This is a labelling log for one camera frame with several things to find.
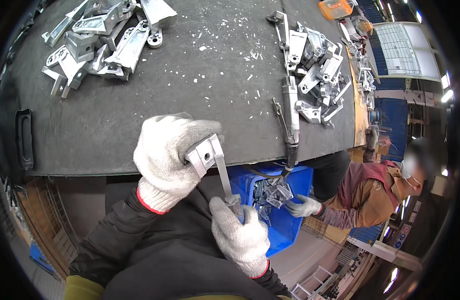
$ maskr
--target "hand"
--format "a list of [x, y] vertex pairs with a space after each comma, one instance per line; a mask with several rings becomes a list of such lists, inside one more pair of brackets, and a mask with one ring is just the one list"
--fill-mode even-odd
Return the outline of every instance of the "hand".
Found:
[[375, 149], [377, 146], [378, 136], [380, 135], [380, 129], [378, 125], [371, 125], [366, 130], [367, 132], [367, 149]]
[[164, 214], [200, 182], [195, 168], [185, 164], [193, 144], [222, 130], [220, 122], [193, 120], [186, 112], [151, 117], [143, 122], [133, 161], [143, 175], [138, 199], [152, 212]]
[[285, 207], [295, 218], [298, 217], [308, 217], [309, 215], [317, 215], [322, 209], [322, 203], [317, 201], [314, 198], [306, 197], [300, 194], [297, 194], [297, 198], [303, 203], [294, 203], [292, 201], [287, 201]]
[[258, 220], [257, 211], [242, 206], [245, 214], [243, 224], [219, 197], [210, 201], [212, 232], [222, 253], [235, 262], [250, 278], [262, 276], [268, 269], [266, 252], [270, 247], [268, 228]]

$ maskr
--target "olive green sleeve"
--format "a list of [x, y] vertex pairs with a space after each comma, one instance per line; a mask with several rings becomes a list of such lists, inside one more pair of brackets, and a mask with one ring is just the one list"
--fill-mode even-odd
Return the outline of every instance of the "olive green sleeve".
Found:
[[104, 291], [98, 283], [72, 275], [66, 278], [64, 300], [98, 300]]

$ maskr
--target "workbench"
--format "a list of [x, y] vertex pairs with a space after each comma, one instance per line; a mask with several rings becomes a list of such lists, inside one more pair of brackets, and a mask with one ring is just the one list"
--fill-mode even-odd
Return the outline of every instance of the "workbench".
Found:
[[[289, 24], [300, 21], [341, 42], [337, 23], [323, 17], [318, 2], [283, 0]], [[175, 23], [163, 31], [160, 48], [145, 45], [129, 81], [90, 74], [78, 90], [60, 99], [50, 95], [54, 81], [41, 68], [64, 39], [50, 48], [41, 34], [51, 32], [79, 3], [61, 0], [47, 7], [9, 68], [22, 108], [33, 113], [35, 167], [30, 174], [136, 173], [133, 151], [143, 121], [181, 111], [221, 122], [228, 165], [285, 156], [283, 132], [271, 105], [273, 97], [280, 103], [283, 98], [283, 52], [274, 27], [265, 20], [282, 9], [280, 0], [173, 0]], [[258, 53], [257, 59], [251, 52]], [[349, 75], [347, 54], [342, 55], [342, 74]], [[300, 96], [311, 102], [310, 94]], [[335, 130], [300, 118], [299, 161], [359, 146], [352, 88], [343, 98], [343, 110], [332, 119]]]

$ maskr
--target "neck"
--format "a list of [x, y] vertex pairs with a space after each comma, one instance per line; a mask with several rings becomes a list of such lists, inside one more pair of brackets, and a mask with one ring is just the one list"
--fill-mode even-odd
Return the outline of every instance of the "neck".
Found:
[[399, 189], [400, 196], [402, 198], [407, 198], [408, 196], [412, 196], [412, 187], [410, 184], [405, 181], [403, 178], [396, 178], [395, 179], [395, 184], [397, 185], [397, 188]]

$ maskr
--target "person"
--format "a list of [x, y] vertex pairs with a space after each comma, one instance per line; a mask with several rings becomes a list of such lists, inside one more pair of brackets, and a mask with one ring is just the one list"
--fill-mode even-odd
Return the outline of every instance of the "person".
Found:
[[297, 195], [300, 204], [288, 201], [290, 214], [313, 216], [340, 229], [370, 227], [385, 222], [408, 196], [430, 192], [438, 168], [429, 141], [412, 141], [400, 166], [376, 163], [379, 128], [372, 125], [368, 132], [363, 163], [351, 163], [346, 150], [302, 162], [315, 168], [314, 195]]
[[290, 299], [266, 258], [267, 226], [244, 205], [244, 224], [208, 199], [184, 153], [219, 122], [187, 113], [144, 121], [133, 160], [138, 187], [79, 244], [66, 300]]

